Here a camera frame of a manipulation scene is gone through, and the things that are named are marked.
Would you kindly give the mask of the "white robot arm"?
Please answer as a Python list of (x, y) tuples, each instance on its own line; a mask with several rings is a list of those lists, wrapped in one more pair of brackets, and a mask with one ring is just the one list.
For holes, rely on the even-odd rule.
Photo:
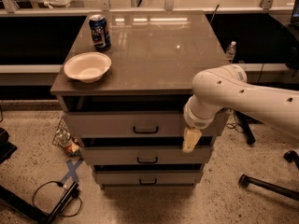
[(299, 138), (299, 92), (251, 85), (242, 67), (236, 64), (199, 72), (192, 80), (192, 97), (184, 106), (182, 150), (190, 153), (202, 131), (223, 108), (251, 118)]

